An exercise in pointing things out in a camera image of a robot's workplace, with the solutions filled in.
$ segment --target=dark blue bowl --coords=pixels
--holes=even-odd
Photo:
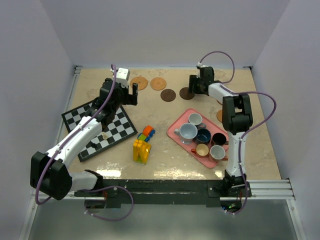
[[[198,130],[197,135],[194,138],[196,144],[209,144],[211,141],[211,133],[208,129],[202,128]]]

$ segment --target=dark brown coaster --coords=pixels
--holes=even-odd
[[[179,94],[180,94],[180,97],[183,98],[183,99],[185,99],[185,100],[193,99],[194,96],[195,96],[194,93],[189,93],[189,92],[188,92],[188,87],[187,87],[187,86],[181,88]]]
[[[216,113],[216,118],[218,119],[218,121],[220,123],[222,123],[222,110],[219,110],[217,113]]]
[[[161,92],[160,96],[163,101],[171,102],[171,101],[175,100],[176,93],[172,89],[165,89]]]

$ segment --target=yellow block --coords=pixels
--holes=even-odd
[[[136,139],[133,143],[133,160],[137,163],[147,164],[150,150],[149,143]]]

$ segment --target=gray floor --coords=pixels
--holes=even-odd
[[[108,209],[119,217],[129,209]],[[30,240],[295,240],[285,200],[250,200],[239,215],[197,205],[135,205],[132,214],[106,222],[84,214],[79,199],[49,201],[39,206]]]

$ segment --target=white wall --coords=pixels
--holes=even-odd
[[[320,1],[291,0],[253,67],[278,109],[267,124],[282,178],[290,178],[308,239],[317,240],[320,199]],[[264,114],[270,101],[260,99]]]
[[[252,66],[289,0],[41,0],[77,65],[192,66],[213,50]],[[208,64],[230,67],[224,56]]]
[[[53,143],[72,64],[39,0],[0,2],[0,239],[18,239],[31,157]]]

